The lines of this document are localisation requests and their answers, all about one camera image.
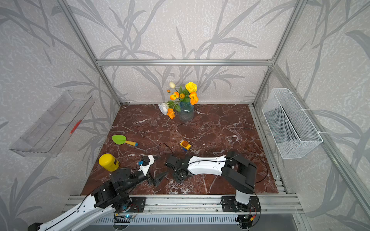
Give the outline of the yellow lego brick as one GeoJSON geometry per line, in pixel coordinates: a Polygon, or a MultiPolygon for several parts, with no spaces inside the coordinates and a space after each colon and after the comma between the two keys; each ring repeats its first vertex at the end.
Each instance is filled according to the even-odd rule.
{"type": "Polygon", "coordinates": [[[191,148],[190,143],[189,143],[189,142],[187,142],[187,141],[181,141],[181,142],[180,142],[180,145],[181,145],[181,147],[182,147],[184,150],[187,150],[187,151],[191,148]]]}

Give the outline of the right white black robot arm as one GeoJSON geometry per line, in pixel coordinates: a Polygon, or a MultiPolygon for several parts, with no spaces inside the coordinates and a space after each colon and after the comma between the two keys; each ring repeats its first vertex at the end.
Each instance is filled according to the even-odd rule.
{"type": "Polygon", "coordinates": [[[246,211],[250,208],[257,165],[239,153],[230,151],[220,157],[186,156],[183,159],[169,156],[165,165],[173,170],[172,175],[178,183],[199,174],[222,176],[236,189],[235,200],[229,208],[233,211],[246,211]]]}

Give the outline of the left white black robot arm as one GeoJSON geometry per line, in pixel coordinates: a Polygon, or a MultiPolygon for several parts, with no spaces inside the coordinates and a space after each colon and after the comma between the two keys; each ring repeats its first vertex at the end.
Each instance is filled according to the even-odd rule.
{"type": "Polygon", "coordinates": [[[113,212],[123,212],[132,204],[129,191],[145,181],[158,186],[168,173],[153,178],[143,171],[131,172],[119,168],[110,175],[110,180],[96,188],[81,203],[68,212],[46,222],[34,223],[29,231],[81,231],[99,218],[113,212]]]}

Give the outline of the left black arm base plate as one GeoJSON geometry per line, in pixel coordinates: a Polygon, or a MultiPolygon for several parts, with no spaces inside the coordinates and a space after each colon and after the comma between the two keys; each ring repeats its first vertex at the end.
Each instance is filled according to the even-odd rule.
{"type": "Polygon", "coordinates": [[[146,197],[126,197],[114,204],[116,213],[143,213],[146,197]]]}

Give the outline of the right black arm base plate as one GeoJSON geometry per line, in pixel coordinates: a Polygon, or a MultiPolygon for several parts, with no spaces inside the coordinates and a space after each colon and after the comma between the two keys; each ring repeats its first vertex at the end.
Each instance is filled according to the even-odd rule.
{"type": "Polygon", "coordinates": [[[260,201],[257,196],[251,196],[246,205],[237,202],[235,196],[222,196],[220,204],[223,212],[261,212],[260,201]]]}

